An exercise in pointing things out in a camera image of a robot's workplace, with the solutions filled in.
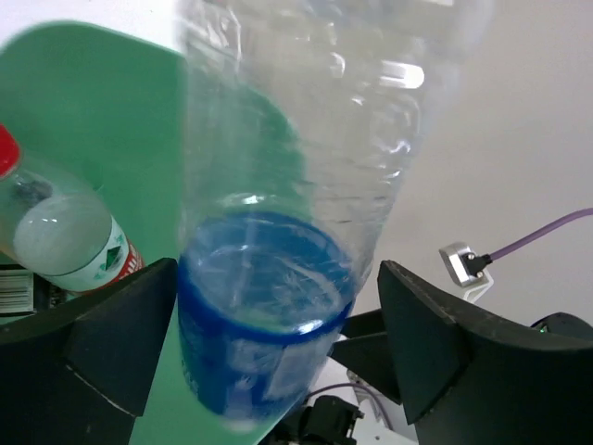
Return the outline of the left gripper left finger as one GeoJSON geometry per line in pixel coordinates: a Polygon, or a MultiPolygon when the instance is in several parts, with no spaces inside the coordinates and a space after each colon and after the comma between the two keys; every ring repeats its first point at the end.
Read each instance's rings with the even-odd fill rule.
{"type": "Polygon", "coordinates": [[[177,292],[163,258],[1,327],[4,444],[126,444],[144,414],[177,292]]]}

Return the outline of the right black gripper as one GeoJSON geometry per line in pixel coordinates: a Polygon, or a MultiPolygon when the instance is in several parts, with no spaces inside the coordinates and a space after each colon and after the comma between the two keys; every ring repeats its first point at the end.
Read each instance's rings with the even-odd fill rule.
{"type": "MultiPolygon", "coordinates": [[[[381,309],[347,318],[331,358],[400,405],[401,395],[381,309]]],[[[273,444],[355,445],[353,430],[363,417],[353,404],[336,396],[320,396],[302,405],[272,430],[273,444]]]]}

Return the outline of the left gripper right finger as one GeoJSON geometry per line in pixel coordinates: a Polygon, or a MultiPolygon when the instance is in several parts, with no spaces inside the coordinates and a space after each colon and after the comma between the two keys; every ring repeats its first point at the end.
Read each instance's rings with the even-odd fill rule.
{"type": "Polygon", "coordinates": [[[588,444],[592,329],[517,324],[383,261],[378,289],[407,421],[422,444],[588,444]]]}

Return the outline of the red label plastic bottle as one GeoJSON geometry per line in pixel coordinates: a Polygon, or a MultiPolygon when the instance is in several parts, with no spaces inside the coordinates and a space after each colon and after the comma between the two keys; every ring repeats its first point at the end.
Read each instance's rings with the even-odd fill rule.
{"type": "Polygon", "coordinates": [[[145,262],[102,198],[1,130],[1,249],[72,294],[109,286],[145,262]]]}

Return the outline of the blue label plastic bottle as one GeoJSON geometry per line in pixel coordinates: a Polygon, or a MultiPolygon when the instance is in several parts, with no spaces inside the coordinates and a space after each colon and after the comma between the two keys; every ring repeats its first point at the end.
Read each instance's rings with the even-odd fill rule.
{"type": "Polygon", "coordinates": [[[490,1],[183,1],[178,314],[199,402],[302,401],[490,1]]]}

